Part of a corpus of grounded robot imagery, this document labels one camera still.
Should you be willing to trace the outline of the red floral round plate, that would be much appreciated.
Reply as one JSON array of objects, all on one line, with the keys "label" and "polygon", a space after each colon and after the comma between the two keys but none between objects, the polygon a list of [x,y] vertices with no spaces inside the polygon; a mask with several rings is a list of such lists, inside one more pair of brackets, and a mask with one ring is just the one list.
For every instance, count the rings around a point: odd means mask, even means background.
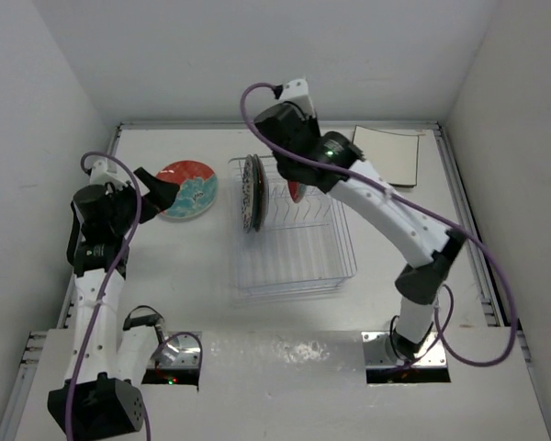
[{"label": "red floral round plate", "polygon": [[156,175],[164,182],[179,185],[173,205],[162,212],[170,221],[189,221],[208,211],[219,193],[219,180],[207,164],[184,160],[168,164]]}]

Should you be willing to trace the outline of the white round plate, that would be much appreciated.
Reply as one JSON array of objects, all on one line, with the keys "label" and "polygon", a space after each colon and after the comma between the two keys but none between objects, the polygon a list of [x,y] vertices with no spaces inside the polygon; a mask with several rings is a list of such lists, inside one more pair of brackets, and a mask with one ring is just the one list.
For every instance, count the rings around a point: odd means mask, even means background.
[{"label": "white round plate", "polygon": [[299,203],[305,196],[308,186],[295,181],[288,181],[287,188],[291,199]]}]

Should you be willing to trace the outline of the square grey plate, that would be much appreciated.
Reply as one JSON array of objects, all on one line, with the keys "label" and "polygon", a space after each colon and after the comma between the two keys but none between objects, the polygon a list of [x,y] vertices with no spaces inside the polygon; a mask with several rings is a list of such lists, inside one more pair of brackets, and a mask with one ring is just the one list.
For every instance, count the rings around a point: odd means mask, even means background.
[{"label": "square grey plate", "polygon": [[353,144],[394,187],[414,188],[418,184],[420,136],[383,130],[354,128]]}]

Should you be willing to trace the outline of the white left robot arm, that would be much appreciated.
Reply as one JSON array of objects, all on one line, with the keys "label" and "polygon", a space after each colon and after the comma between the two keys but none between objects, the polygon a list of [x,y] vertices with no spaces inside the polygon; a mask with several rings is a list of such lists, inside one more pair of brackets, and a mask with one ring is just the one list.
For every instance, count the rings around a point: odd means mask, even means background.
[{"label": "white left robot arm", "polygon": [[73,267],[74,336],[63,385],[48,394],[52,418],[70,440],[104,440],[141,430],[140,385],[160,343],[161,315],[118,324],[129,239],[139,224],[170,208],[179,191],[143,168],[120,181],[99,161],[73,195],[67,260]]}]

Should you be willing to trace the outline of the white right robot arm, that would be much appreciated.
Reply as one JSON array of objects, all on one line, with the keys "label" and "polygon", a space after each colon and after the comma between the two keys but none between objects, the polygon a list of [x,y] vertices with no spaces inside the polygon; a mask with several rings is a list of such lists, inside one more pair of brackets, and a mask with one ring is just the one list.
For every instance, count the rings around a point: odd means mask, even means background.
[{"label": "white right robot arm", "polygon": [[433,305],[439,288],[466,239],[463,234],[399,204],[385,184],[374,189],[356,178],[338,175],[322,164],[335,165],[379,182],[379,173],[362,151],[338,131],[320,132],[318,121],[291,102],[262,112],[254,127],[277,145],[279,174],[341,201],[373,225],[406,261],[395,287],[401,296],[398,321],[390,344],[397,357],[412,361],[432,329]]}]

